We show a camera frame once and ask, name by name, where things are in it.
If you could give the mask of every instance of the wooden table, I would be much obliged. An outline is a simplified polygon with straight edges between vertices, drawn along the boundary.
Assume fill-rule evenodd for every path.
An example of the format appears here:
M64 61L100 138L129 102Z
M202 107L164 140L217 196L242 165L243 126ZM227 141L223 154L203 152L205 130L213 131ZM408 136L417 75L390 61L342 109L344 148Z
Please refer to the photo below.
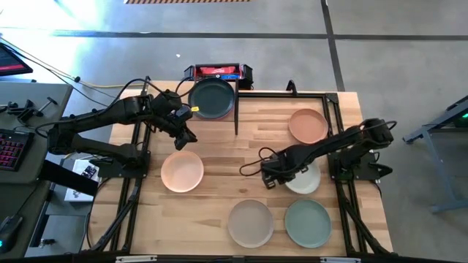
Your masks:
M177 82L156 81L154 84L162 89L174 90ZM192 83L184 83L179 93L182 94L191 87ZM150 92L157 95L152 88ZM139 94L139 89L129 89L122 97ZM358 95L354 92L341 92L338 95L344 127L360 123L362 115ZM267 190L260 175L246 178L238 171L241 165L258 159L257 152L261 147L281 150L298 143L288 132L288 118L297 109L305 107L322 113L320 100L241 98L239 104L238 136L234 134L233 111L219 121L202 121L194 117L188 122L188 127L197 135L198 142L187 144L184 150L193 151L200 156L205 167L200 185L188 193L174 193L162 184L160 168L165 158L176 149L173 139L167 134L151 134L151 166L148 177L143 181L132 254L345 255L336 189L328 177L325 157L318 158L322 171L320 187L309 195L293 193L285 186ZM332 120L335 120L332 109L331 114ZM132 130L133 126L114 125L110 143L120 145L130 142ZM333 130L334 134L337 133L335 124ZM256 169L258 166L253 166L250 171ZM92 243L97 241L116 216L121 183L120 179L112 179L99 192L91 214L89 232ZM370 182L356 181L355 184L363 221L381 244L391 251L390 236L377 188ZM227 231L230 210L245 199L259 200L273 213L273 237L260 248L240 247ZM333 231L324 246L315 249L302 248L287 235L284 213L298 199L316 200L328 211ZM126 225L125 221L121 243ZM358 249L353 225L351 230L353 244Z

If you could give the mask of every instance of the orange plate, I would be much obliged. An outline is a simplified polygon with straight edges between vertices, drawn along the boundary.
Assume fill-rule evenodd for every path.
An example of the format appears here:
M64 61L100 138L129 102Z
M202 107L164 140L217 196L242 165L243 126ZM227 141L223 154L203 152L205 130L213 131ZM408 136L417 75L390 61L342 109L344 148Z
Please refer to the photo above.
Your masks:
M181 150L167 157L161 167L161 179L171 191L184 193L202 180L203 163L193 152Z
M291 115L289 128L299 142L312 144L327 136L328 123L317 111L300 109Z

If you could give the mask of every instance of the orange striped mat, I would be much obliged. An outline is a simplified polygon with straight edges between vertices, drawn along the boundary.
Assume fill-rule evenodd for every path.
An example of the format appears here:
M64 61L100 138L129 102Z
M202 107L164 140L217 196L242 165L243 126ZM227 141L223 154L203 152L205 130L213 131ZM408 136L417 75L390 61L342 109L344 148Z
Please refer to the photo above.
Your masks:
M125 0L125 4L184 4L184 3L230 3L251 0Z

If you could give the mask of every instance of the plate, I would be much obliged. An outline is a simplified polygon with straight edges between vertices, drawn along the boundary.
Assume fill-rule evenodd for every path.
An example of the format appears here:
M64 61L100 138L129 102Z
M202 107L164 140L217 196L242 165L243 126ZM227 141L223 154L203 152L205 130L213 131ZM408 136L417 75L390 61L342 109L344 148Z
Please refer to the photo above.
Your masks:
M225 117L234 106L235 92L231 85L218 78L201 80L189 94L189 104L198 107L194 114L200 118Z
M171 191L184 193L198 186L202 180L203 171L203 163L198 155L181 150L164 160L161 167L161 179Z
M244 248L258 248L265 245L273 234L273 215L262 202L245 200L231 210L227 228L237 244Z
M286 232L304 248L318 248L331 236L327 210L314 200L299 200L288 207L284 218Z
M328 131L325 118L312 109L301 109L293 113L288 126L294 138L306 144L325 139Z
M321 176L317 161L313 161L307 168L309 169L304 173L296 173L294 180L286 182L286 187L298 194L310 194L317 190Z

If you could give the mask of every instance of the red backlit keyboard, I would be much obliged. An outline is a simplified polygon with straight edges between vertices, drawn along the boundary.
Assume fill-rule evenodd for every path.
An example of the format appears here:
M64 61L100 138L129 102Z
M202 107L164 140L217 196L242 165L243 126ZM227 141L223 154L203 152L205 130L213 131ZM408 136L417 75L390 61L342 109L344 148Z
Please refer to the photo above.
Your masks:
M0 129L0 169L18 171L34 133Z

